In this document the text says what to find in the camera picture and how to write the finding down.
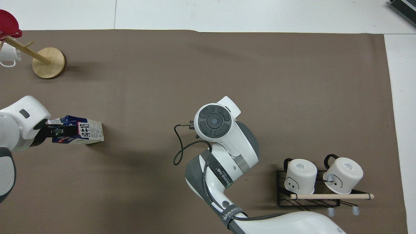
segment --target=white mug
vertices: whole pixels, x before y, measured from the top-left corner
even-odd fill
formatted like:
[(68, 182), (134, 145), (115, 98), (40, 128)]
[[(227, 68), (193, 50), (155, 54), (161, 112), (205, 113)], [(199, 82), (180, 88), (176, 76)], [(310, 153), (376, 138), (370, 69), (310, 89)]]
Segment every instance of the white mug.
[[(16, 61), (20, 61), (20, 50), (17, 50), (13, 46), (4, 43), (0, 49), (0, 64), (4, 67), (16, 66)], [(4, 65), (2, 61), (13, 61), (13, 65)]]
[[(335, 158), (331, 167), (328, 165), (328, 160)], [(350, 194), (351, 190), (363, 177), (363, 170), (352, 159), (338, 157), (334, 154), (329, 154), (325, 157), (324, 165), (327, 171), (324, 173), (323, 179), (326, 186), (338, 194)]]
[(286, 172), (285, 189), (296, 194), (313, 194), (318, 170), (305, 159), (287, 158), (284, 162)]

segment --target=brown paper mat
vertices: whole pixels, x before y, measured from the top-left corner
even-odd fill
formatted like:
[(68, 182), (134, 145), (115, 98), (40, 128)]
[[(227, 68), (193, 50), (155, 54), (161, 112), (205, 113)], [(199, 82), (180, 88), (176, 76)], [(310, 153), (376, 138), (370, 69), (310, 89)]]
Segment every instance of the brown paper mat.
[[(230, 233), (172, 165), (173, 126), (228, 95), (260, 143), (260, 161), (226, 190), (250, 216), (277, 207), (275, 171), (286, 157), (334, 153), (358, 162), (353, 200), (332, 218), (347, 233), (407, 233), (383, 35), (26, 31), (33, 50), (56, 47), (63, 73), (36, 77), (31, 59), (0, 67), (1, 107), (24, 95), (52, 118), (103, 122), (105, 141), (44, 144), (14, 153), (16, 185), (0, 205), (2, 233)], [(180, 129), (185, 144), (195, 132)], [(326, 214), (326, 209), (313, 211)]]

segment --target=white floor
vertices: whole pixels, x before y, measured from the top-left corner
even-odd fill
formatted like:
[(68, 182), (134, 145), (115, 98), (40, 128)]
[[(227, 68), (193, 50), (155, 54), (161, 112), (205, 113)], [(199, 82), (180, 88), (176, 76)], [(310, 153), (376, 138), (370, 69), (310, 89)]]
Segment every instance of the white floor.
[(200, 32), (385, 34), (410, 234), (416, 234), (416, 27), (387, 0), (0, 0), (22, 30), (188, 29)]

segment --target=wooden peg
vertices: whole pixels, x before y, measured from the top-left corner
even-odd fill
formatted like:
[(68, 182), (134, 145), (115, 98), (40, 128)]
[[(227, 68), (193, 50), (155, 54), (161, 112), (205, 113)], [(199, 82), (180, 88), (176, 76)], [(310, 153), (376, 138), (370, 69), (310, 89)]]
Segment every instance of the wooden peg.
[(290, 199), (374, 199), (373, 194), (291, 194)]
[(29, 42), (29, 43), (27, 43), (27, 44), (25, 44), (25, 48), (28, 48), (31, 44), (33, 44), (34, 42), (33, 41), (31, 41), (31, 42)]
[(42, 62), (42, 63), (44, 63), (44, 64), (50, 64), (50, 63), (51, 63), (51, 61), (50, 61), (49, 59), (47, 59), (47, 58), (43, 57), (42, 55), (40, 55), (40, 54), (36, 53), (35, 51), (33, 51), (33, 50), (29, 49), (29, 48), (26, 48), (24, 44), (21, 44), (21, 43), (19, 43), (19, 42), (15, 41), (15, 40), (14, 40), (14, 39), (12, 39), (11, 37), (6, 37), (6, 38), (4, 39), (4, 41), (5, 41), (7, 44), (9, 44), (9, 45), (13, 46), (14, 48), (16, 48), (16, 49), (18, 49), (18, 50), (20, 50), (20, 51), (22, 51), (22, 52), (24, 52), (24, 53), (28, 54), (29, 56), (31, 56), (31, 57), (33, 57), (33, 58), (35, 58), (35, 59), (37, 59), (37, 60), (41, 61), (41, 62)]

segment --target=mug tree stand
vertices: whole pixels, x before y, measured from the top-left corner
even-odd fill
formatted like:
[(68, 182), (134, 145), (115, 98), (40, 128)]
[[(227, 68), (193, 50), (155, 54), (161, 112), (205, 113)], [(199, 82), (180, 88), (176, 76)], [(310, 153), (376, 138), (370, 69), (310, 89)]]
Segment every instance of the mug tree stand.
[(6, 37), (4, 42), (31, 56), (33, 58), (33, 71), (39, 77), (51, 79), (59, 75), (64, 69), (65, 57), (62, 52), (56, 48), (47, 47), (36, 53), (28, 48), (33, 42), (23, 45), (11, 37)]

